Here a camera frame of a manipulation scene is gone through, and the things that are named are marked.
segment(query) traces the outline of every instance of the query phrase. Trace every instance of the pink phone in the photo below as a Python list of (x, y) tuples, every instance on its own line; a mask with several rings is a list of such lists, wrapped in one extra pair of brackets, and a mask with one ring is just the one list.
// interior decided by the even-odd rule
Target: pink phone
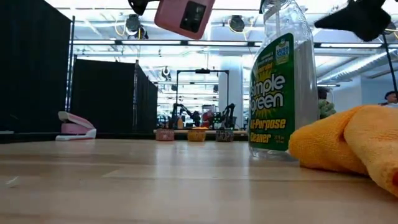
[(192, 39), (201, 39), (215, 0), (160, 0), (155, 24)]

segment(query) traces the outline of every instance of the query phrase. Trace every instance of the orange towel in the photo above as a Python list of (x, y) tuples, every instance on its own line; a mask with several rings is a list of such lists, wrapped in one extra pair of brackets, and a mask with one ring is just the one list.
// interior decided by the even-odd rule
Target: orange towel
[(398, 110), (359, 106), (302, 127), (289, 151), (304, 167), (370, 176), (398, 197)]

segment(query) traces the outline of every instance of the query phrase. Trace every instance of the simple green bottle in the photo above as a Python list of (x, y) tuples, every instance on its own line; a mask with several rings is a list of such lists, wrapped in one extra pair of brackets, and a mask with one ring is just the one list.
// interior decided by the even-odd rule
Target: simple green bottle
[(256, 157), (290, 159), (290, 135), (316, 121), (313, 38), (294, 0), (262, 0), (265, 38), (250, 81), (249, 148)]

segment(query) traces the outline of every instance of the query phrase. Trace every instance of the black partition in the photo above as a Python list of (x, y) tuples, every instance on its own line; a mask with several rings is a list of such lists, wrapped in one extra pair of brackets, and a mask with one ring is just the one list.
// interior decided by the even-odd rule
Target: black partition
[(152, 132), (156, 106), (157, 87), (135, 63), (76, 60), (70, 112), (90, 121), (98, 133)]
[(70, 20), (44, 0), (2, 0), (0, 131), (59, 132)]

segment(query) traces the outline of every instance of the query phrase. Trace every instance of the small basket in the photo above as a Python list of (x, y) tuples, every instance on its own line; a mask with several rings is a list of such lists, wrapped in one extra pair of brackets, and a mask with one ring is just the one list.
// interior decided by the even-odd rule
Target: small basket
[(233, 142), (234, 131), (216, 131), (216, 141), (218, 142)]
[(156, 141), (174, 141), (174, 130), (157, 129)]
[(189, 130), (188, 131), (188, 141), (205, 141), (206, 130)]

